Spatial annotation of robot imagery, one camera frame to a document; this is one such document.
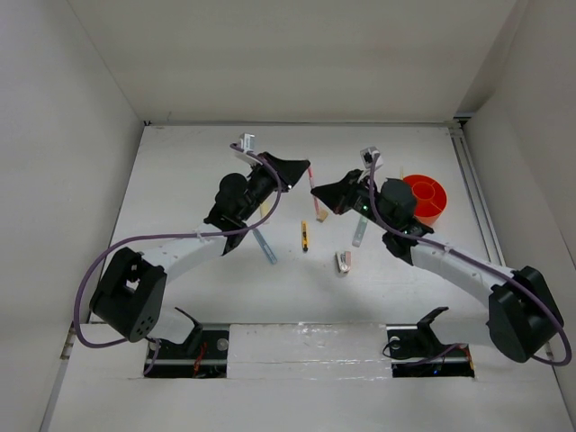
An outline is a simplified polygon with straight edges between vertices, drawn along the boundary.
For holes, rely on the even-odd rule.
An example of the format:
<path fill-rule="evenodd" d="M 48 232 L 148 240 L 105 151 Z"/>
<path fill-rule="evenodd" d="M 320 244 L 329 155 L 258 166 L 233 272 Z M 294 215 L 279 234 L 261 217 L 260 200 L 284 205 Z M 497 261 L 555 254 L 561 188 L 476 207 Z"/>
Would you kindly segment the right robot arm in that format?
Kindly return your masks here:
<path fill-rule="evenodd" d="M 559 336 L 565 348 L 561 365 L 572 360 L 563 317 L 543 275 L 531 266 L 515 270 L 494 265 L 441 240 L 415 217 L 417 200 L 409 184 L 389 178 L 376 187 L 371 175 L 356 169 L 311 193 L 335 214 L 355 211 L 383 228 L 382 242 L 394 257 L 481 302 L 488 311 L 489 340 L 508 359 L 524 363 Z"/>

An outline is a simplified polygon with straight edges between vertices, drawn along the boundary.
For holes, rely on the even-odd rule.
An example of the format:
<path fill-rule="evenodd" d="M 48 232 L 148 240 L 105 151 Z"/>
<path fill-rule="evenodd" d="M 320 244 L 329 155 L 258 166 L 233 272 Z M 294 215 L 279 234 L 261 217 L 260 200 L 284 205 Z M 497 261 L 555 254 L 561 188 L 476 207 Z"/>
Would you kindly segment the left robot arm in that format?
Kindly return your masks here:
<path fill-rule="evenodd" d="M 126 341 L 168 342 L 180 356 L 194 355 L 201 344 L 201 325 L 183 311 L 163 307 L 167 285 L 237 248 L 261 204 L 271 194 L 289 192 L 310 166 L 307 159 L 244 154 L 254 161 L 249 175 L 232 173 L 220 180 L 214 205 L 195 231 L 170 235 L 141 252 L 122 247 L 113 254 L 89 309 Z"/>

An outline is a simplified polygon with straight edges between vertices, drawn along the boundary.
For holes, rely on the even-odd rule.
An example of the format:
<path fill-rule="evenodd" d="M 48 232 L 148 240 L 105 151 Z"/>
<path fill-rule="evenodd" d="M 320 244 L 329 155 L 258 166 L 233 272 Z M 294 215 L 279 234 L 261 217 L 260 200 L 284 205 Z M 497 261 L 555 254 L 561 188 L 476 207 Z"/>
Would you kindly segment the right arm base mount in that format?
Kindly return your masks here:
<path fill-rule="evenodd" d="M 447 310 L 435 308 L 416 324 L 386 326 L 382 355 L 391 360 L 393 378 L 475 377 L 469 346 L 443 344 L 432 329 L 435 319 Z"/>

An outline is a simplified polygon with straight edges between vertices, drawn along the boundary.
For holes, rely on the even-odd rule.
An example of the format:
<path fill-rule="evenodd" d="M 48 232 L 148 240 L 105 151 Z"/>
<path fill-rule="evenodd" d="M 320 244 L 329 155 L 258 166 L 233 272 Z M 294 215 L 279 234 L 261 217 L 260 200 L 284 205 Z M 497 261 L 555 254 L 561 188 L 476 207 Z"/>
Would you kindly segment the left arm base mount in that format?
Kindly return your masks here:
<path fill-rule="evenodd" d="M 227 376 L 230 325 L 202 324 L 180 308 L 164 309 L 148 337 L 146 378 L 222 379 Z"/>

